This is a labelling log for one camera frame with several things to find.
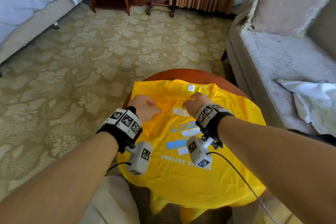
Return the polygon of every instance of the beige pants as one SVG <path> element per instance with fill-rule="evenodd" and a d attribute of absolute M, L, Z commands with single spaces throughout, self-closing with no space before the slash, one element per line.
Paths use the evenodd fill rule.
<path fill-rule="evenodd" d="M 137 205 L 124 178 L 104 178 L 79 224 L 140 224 Z"/>

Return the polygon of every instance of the black cable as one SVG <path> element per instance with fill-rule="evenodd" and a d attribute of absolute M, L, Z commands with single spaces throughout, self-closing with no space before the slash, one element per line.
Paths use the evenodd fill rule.
<path fill-rule="evenodd" d="M 106 172 L 108 172 L 108 171 L 110 171 L 112 168 L 115 168 L 116 166 L 119 166 L 119 165 L 121 165 L 121 164 L 127 164 L 127 165 L 132 165 L 130 162 L 120 162 L 120 163 L 118 163 L 118 164 L 115 164 L 114 166 L 111 166 L 109 169 L 107 169 L 107 171 Z"/>
<path fill-rule="evenodd" d="M 207 155 L 209 154 L 217 154 L 219 156 L 221 156 L 222 158 L 224 158 L 230 165 L 231 167 L 233 167 L 233 169 L 238 173 L 238 175 L 243 179 L 243 181 L 246 183 L 246 185 L 250 188 L 250 190 L 253 192 L 253 194 L 255 195 L 255 197 L 258 199 L 259 203 L 261 204 L 261 206 L 265 209 L 265 211 L 267 212 L 268 216 L 272 219 L 272 221 L 275 223 L 275 224 L 278 224 L 274 219 L 273 217 L 271 216 L 271 214 L 267 211 L 266 207 L 264 206 L 264 204 L 262 203 L 262 201 L 259 199 L 259 197 L 257 196 L 257 194 L 254 192 L 254 190 L 251 188 L 250 184 L 248 184 L 248 182 L 244 179 L 244 177 L 240 174 L 240 172 L 231 164 L 231 162 L 225 158 L 222 154 L 218 153 L 218 152 L 214 152 L 214 151 L 210 151 L 207 153 Z"/>

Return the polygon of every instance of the person's left hand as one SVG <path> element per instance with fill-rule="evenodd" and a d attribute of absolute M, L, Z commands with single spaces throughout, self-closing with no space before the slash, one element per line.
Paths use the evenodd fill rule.
<path fill-rule="evenodd" d="M 156 102 L 146 95 L 136 95 L 129 101 L 128 106 L 136 108 L 136 114 L 142 123 L 150 120 L 155 114 L 161 113 L 161 109 L 156 107 Z"/>

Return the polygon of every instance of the gray sofa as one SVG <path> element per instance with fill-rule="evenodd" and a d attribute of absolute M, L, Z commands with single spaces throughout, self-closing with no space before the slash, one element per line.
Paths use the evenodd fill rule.
<path fill-rule="evenodd" d="M 336 83 L 336 0 L 302 37 L 240 32 L 248 11 L 233 21 L 225 44 L 238 87 L 261 109 L 267 125 L 315 134 L 297 115 L 293 95 L 277 79 Z"/>

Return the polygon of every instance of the patterned carpet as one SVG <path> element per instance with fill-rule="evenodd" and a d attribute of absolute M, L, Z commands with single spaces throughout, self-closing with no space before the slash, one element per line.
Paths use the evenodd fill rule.
<path fill-rule="evenodd" d="M 142 7 L 84 3 L 1 65 L 0 200 L 86 141 L 121 107 L 134 81 L 172 68 L 224 77 L 220 57 L 232 21 Z"/>

